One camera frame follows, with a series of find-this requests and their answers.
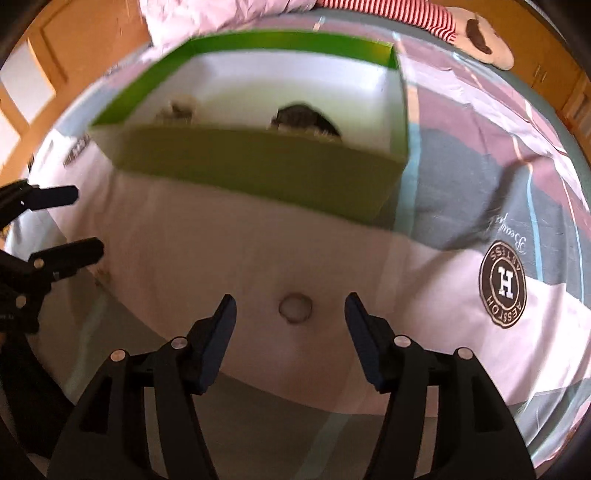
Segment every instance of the striped fabric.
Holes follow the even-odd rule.
[[[456,39],[456,22],[452,14],[447,8],[428,0],[318,0],[316,5],[377,15],[414,25],[452,44]]]

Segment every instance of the wooden cabinet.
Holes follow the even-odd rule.
[[[550,39],[541,65],[533,88],[560,111],[573,93],[582,70],[555,38]]]
[[[591,166],[591,82],[584,73],[559,115],[579,142]]]
[[[577,83],[581,68],[546,25],[517,0],[431,0],[485,17],[515,57],[511,72],[560,111]]]

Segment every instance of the bedsheet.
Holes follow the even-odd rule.
[[[236,28],[264,15],[307,10],[316,0],[139,0],[152,42],[178,44],[224,27]]]
[[[44,365],[75,400],[110,351],[156,348],[230,292],[236,331],[221,378],[196,399],[220,475],[260,478],[256,465],[265,462],[269,478],[353,478],[369,462],[387,400],[366,383],[342,319],[345,296],[357,291],[368,310],[425,348],[472,348],[534,464],[551,458],[591,391],[589,209],[552,126],[489,68],[397,33],[395,24],[308,14],[254,28],[322,28],[395,44],[410,122],[399,188],[375,224],[362,226],[117,171],[92,143],[65,166],[86,125],[155,61],[148,52],[91,87],[40,150],[30,181],[76,184],[78,204],[23,215],[7,242],[21,257],[88,236],[106,245],[92,275],[48,296],[31,339]],[[480,269],[499,241],[519,258],[527,292],[508,328],[495,323],[479,291]],[[299,330],[277,314],[290,291],[314,300],[316,321]],[[437,407],[433,392],[429,398],[432,439]],[[228,431],[239,434],[229,439]],[[237,450],[249,460],[236,462]],[[419,471],[427,465],[425,451]]]

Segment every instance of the stuffed animal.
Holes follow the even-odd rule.
[[[282,107],[271,120],[271,128],[303,131],[312,135],[340,138],[340,132],[321,113],[305,103]]]
[[[444,7],[428,0],[318,0],[325,8],[348,9],[377,15],[422,28],[459,50],[501,70],[513,67],[507,44],[480,15],[463,8]]]
[[[513,54],[486,18],[469,10],[447,7],[456,24],[456,36],[450,43],[484,63],[511,70]]]

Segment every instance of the printed logo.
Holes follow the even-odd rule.
[[[80,157],[80,154],[85,150],[85,148],[88,147],[89,143],[90,137],[88,136],[88,134],[82,135],[82,137],[76,141],[76,143],[68,153],[68,156],[64,159],[64,166],[67,167],[68,165],[74,163],[76,159]]]
[[[527,243],[527,238],[524,235],[520,235],[515,230],[513,230],[507,223],[507,213],[505,216],[503,215],[495,215],[491,218],[491,221],[488,223],[488,231],[493,230],[496,228],[497,232],[503,233],[507,235],[511,239],[515,241],[515,249],[520,253],[525,253],[525,244]]]
[[[492,321],[503,328],[513,327],[527,302],[525,272],[513,248],[496,241],[480,265],[480,297]]]

